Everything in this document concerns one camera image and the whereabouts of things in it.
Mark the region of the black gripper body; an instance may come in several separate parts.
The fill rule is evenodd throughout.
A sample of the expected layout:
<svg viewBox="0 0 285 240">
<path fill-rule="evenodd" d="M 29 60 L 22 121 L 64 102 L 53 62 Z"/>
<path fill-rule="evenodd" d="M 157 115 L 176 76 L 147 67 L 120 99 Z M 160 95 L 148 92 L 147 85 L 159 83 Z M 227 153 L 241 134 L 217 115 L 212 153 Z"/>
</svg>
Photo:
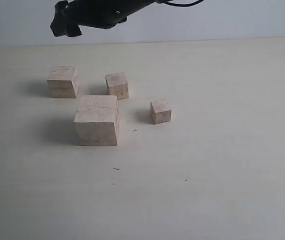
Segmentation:
<svg viewBox="0 0 285 240">
<path fill-rule="evenodd" d="M 62 0 L 54 7 L 54 26 L 110 29 L 153 3 L 154 0 Z"/>
</svg>

